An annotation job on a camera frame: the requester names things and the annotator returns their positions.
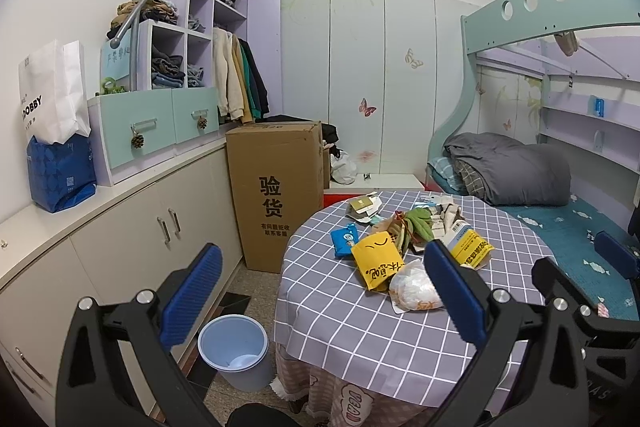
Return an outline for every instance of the light blue drawer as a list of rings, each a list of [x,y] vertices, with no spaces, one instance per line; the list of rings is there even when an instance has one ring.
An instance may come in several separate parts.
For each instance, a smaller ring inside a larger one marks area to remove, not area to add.
[[[203,136],[218,130],[218,92],[215,87],[188,87],[171,89],[174,97],[176,143]],[[198,129],[198,117],[207,120],[204,129]]]
[[[112,169],[175,144],[173,90],[133,91],[100,97],[102,131]],[[144,145],[139,149],[131,145],[134,125],[144,137]]]

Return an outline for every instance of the pink cloth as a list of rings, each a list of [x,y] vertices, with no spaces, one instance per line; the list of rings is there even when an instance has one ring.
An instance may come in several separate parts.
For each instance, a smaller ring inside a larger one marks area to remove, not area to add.
[[[423,427],[437,409],[422,407],[365,391],[309,363],[290,357],[276,346],[278,379],[283,399],[308,396],[306,411],[329,427]]]

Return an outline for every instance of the cardboard box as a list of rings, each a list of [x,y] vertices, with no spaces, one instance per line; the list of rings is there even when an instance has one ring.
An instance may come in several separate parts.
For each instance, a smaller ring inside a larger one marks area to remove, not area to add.
[[[329,161],[329,149],[322,152],[322,175],[324,176],[324,188],[331,186],[331,162]]]
[[[280,273],[290,237],[322,209],[319,122],[259,123],[226,133],[246,265]]]

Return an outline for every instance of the blue trash bin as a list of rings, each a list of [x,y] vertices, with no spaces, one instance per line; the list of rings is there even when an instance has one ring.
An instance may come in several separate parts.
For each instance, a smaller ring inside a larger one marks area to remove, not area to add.
[[[245,315],[222,315],[202,328],[198,350],[239,391],[259,391],[274,378],[262,325]]]

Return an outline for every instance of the teal bed frame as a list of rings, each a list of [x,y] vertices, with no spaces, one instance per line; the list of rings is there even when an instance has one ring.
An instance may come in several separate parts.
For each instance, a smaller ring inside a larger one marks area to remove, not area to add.
[[[510,18],[507,4],[513,7]],[[460,99],[450,117],[435,131],[429,159],[442,156],[446,139],[468,117],[476,93],[476,54],[515,42],[541,38],[570,30],[604,26],[640,26],[640,0],[538,0],[529,10],[526,0],[495,0],[475,13],[461,18],[464,77]],[[543,100],[548,92],[543,81]]]

